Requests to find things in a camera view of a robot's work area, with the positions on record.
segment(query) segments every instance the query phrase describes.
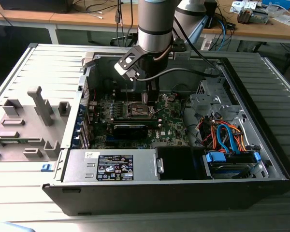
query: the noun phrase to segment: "warning label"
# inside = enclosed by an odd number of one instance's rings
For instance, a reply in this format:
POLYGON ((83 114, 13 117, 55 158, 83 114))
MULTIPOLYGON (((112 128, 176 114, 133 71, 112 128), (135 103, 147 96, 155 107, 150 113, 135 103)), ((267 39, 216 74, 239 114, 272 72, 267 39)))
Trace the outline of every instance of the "warning label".
POLYGON ((133 155, 99 156, 98 181, 133 180, 133 155))

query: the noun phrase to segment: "desk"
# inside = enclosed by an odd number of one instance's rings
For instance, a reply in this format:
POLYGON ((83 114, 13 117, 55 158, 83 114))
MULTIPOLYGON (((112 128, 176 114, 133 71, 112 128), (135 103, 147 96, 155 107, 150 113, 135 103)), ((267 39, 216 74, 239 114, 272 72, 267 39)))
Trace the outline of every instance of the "desk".
MULTIPOLYGON (((236 30, 232 39, 234 40, 247 40, 258 42, 274 42, 274 43, 288 43, 290 44, 290 26, 279 23, 273 19, 269 20, 269 24, 238 24, 237 14, 231 14, 230 4, 232 0, 219 0, 222 14, 228 19, 229 22, 236 24, 236 30)), ((104 6, 113 5, 113 2, 107 2, 104 6)), ((0 6, 0 12, 11 22, 13 26, 17 27, 35 27, 46 28, 49 31, 53 44, 58 44, 56 35, 57 29, 71 29, 71 30, 86 30, 86 31, 115 31, 115 10, 110 8, 103 11, 103 18, 98 19, 89 14, 80 13, 71 10, 68 14, 56 14, 48 12, 28 12, 28 11, 6 11, 0 6)), ((129 4, 122 5, 124 31, 127 32, 131 24, 130 6, 129 4)), ((133 5, 133 27, 131 32, 137 32, 138 24, 138 5, 133 5)), ((9 26, 9 23, 4 20, 0 15, 0 25, 9 26)), ((203 49, 208 49, 209 42, 217 38, 221 34, 221 29, 216 26, 212 29, 204 29, 201 37, 204 37, 203 49)))
MULTIPOLYGON (((290 44, 290 26, 282 24, 272 18, 265 24, 240 24, 237 22, 237 15, 230 12, 233 0, 218 0, 222 15, 228 22, 236 24, 236 29, 232 39, 274 42, 290 44)), ((221 29, 216 26, 212 29, 204 29, 203 33, 213 34, 215 37, 221 33, 221 29)))

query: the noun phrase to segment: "blue latch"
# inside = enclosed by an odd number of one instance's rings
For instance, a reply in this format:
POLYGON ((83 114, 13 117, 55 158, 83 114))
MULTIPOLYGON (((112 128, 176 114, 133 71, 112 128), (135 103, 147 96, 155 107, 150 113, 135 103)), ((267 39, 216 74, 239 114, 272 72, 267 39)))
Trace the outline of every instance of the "blue latch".
POLYGON ((259 162, 259 161, 261 160, 261 156, 260 156, 259 152, 255 152, 255 153, 253 153, 253 154, 254 154, 254 156, 255 156, 257 162, 259 162))
POLYGON ((52 172, 53 171, 53 166, 49 163, 43 164, 41 168, 41 172, 46 173, 46 172, 52 172))
POLYGON ((226 157, 223 152, 209 152, 206 154, 206 160, 210 162, 226 162, 226 157))

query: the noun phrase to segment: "table leg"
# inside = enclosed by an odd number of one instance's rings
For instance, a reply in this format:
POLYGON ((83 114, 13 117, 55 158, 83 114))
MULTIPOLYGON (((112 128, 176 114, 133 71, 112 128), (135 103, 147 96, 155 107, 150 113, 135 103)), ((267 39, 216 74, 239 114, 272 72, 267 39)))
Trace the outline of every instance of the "table leg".
POLYGON ((56 25, 47 24, 46 28, 48 29, 50 39, 52 40, 52 44, 59 44, 57 34, 56 34, 56 25))
POLYGON ((208 51, 215 36, 216 34, 205 34, 201 50, 208 51))

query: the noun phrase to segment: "gray workbench surface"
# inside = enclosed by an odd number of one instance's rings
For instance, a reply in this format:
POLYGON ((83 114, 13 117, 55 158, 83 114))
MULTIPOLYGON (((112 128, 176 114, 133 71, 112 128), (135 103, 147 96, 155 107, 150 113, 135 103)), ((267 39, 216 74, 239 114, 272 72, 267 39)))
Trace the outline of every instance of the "gray workbench surface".
MULTIPOLYGON (((113 47, 45 44, 28 48, 0 88, 0 105, 10 96, 33 104, 21 90, 29 83, 41 85, 44 97, 54 105, 62 99, 72 102, 81 75, 82 55, 101 49, 125 51, 113 47)), ((211 56, 229 58, 290 157, 290 130, 280 129, 282 125, 290 129, 290 86, 258 54, 215 52, 211 56)), ((42 164, 0 162, 0 221, 32 227, 37 232, 290 231, 290 192, 264 199, 245 211, 70 217, 41 190, 40 184, 53 176, 40 172, 42 164)))

